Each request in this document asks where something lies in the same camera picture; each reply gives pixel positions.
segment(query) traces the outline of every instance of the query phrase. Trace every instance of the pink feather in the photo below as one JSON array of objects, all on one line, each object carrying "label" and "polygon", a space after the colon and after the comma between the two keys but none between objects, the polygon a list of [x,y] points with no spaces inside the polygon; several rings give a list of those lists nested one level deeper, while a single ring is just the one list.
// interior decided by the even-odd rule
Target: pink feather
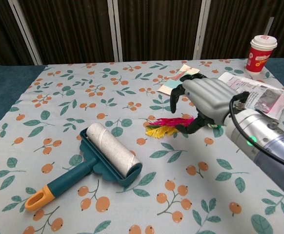
[{"label": "pink feather", "polygon": [[153,123],[149,123],[149,125],[160,125],[160,126],[176,126],[182,124],[184,126],[188,126],[194,120],[193,117],[189,119],[185,118],[159,118],[157,121]]}]

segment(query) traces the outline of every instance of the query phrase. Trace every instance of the lint roller handle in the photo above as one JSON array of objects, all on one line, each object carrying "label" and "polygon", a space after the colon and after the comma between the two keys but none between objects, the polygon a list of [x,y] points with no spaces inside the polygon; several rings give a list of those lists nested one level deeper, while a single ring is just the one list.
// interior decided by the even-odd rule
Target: lint roller handle
[{"label": "lint roller handle", "polygon": [[97,162],[96,158],[92,157],[90,160],[82,162],[75,168],[48,183],[26,201],[25,209],[35,211],[48,204],[54,198],[59,197],[87,175]]}]

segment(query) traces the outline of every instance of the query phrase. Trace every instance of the green indicator light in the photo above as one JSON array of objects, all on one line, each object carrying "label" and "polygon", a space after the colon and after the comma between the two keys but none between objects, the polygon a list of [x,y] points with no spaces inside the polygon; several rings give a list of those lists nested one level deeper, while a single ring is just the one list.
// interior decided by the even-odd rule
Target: green indicator light
[{"label": "green indicator light", "polygon": [[249,136],[254,142],[257,142],[257,139],[254,136]]}]

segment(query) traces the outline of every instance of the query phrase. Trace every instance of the orange handle grip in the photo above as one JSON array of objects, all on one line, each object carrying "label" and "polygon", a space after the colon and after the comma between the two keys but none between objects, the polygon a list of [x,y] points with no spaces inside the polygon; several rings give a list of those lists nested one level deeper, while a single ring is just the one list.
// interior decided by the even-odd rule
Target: orange handle grip
[{"label": "orange handle grip", "polygon": [[49,187],[45,185],[25,202],[25,209],[27,211],[35,211],[48,204],[54,198]]}]

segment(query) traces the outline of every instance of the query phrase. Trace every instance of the feather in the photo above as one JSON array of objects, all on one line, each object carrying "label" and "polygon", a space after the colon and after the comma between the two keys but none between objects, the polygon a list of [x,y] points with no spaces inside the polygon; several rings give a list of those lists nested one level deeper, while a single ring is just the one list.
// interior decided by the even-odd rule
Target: feather
[{"label": "feather", "polygon": [[194,120],[193,117],[189,119],[185,118],[159,118],[157,121],[150,123],[150,125],[160,125],[160,126],[176,126],[182,124],[188,126]]},{"label": "feather", "polygon": [[158,128],[146,127],[146,134],[154,138],[163,138],[165,134],[171,136],[177,132],[178,130],[174,126],[161,126]]}]

